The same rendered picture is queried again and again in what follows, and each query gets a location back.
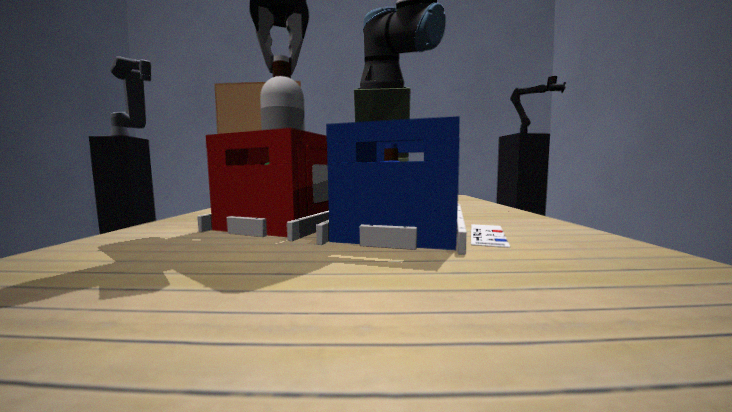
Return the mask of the white bottle with grey label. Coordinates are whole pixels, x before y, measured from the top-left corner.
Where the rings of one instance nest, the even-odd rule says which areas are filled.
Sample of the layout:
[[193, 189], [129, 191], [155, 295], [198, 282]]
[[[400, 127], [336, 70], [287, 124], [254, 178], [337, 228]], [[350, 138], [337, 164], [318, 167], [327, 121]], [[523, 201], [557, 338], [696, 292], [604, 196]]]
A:
[[263, 85], [260, 94], [261, 128], [305, 131], [304, 95], [291, 79], [289, 57], [275, 55], [273, 58], [273, 78]]

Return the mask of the white paper pick list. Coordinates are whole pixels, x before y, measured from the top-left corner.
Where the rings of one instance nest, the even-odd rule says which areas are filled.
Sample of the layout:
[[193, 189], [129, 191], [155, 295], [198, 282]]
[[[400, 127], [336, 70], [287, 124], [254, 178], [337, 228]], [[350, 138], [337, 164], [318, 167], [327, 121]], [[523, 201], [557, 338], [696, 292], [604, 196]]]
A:
[[471, 245], [511, 248], [501, 226], [471, 225]]

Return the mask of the red crate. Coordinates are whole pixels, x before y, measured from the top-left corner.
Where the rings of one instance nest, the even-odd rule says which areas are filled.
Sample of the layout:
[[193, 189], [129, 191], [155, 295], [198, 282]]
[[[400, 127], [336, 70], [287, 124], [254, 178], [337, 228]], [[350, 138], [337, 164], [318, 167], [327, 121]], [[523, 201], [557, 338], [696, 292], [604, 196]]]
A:
[[[266, 218], [267, 235], [287, 237], [286, 222], [329, 211], [325, 135], [294, 128], [212, 134], [206, 148], [212, 230], [228, 232], [229, 216]], [[269, 165], [261, 165], [266, 148]]]

